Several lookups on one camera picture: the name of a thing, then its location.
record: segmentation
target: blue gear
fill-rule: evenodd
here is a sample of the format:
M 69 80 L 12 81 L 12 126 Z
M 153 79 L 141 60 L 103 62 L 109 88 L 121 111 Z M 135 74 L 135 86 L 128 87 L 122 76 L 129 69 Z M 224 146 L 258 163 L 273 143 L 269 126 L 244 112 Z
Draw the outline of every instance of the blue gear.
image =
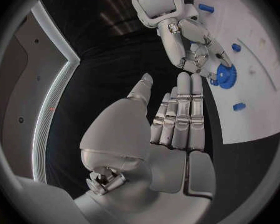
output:
M 232 88 L 237 80 L 237 70 L 234 65 L 226 67 L 222 64 L 217 69 L 217 80 L 212 81 L 212 85 L 219 85 L 223 89 Z

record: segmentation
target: blue plastic part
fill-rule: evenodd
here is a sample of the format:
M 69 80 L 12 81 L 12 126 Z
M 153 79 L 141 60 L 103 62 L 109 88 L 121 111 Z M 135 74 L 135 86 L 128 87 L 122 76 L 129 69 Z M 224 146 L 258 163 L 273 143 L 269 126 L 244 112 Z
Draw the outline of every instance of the blue plastic part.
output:
M 238 103 L 238 104 L 235 104 L 232 106 L 234 111 L 241 111 L 245 107 L 246 107 L 246 105 L 244 103 Z
M 219 85 L 223 89 L 230 89 L 234 86 L 237 80 L 237 70 L 234 65 L 226 67 L 222 64 L 217 69 L 217 80 L 211 80 L 210 83 L 214 86 Z
M 215 8 L 213 6 L 208 6 L 202 3 L 200 3 L 198 7 L 200 10 L 208 11 L 210 13 L 213 13 L 215 11 Z
M 236 44 L 236 43 L 233 43 L 231 46 L 232 46 L 232 49 L 233 49 L 234 51 L 236 51 L 236 52 L 241 51 L 241 46 L 240 46 L 240 45 L 238 45 L 238 44 Z

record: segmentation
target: black fabric backdrop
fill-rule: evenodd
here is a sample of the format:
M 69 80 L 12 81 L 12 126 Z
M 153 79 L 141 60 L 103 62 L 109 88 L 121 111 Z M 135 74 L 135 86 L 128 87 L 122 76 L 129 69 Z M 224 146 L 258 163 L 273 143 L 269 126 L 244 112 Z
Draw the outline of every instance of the black fabric backdrop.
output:
M 48 184 L 76 198 L 88 190 L 85 179 L 89 172 L 81 162 L 79 143 L 93 120 L 104 108 L 125 97 L 148 72 L 154 79 L 147 114 L 151 122 L 181 70 L 171 65 L 156 31 L 140 24 L 129 0 L 43 2 L 81 57 L 55 111 L 46 150 Z M 235 210 L 261 181 L 280 134 L 223 145 L 216 105 L 206 80 L 203 86 L 206 151 L 213 158 L 217 176 L 217 195 L 203 223 L 213 224 Z

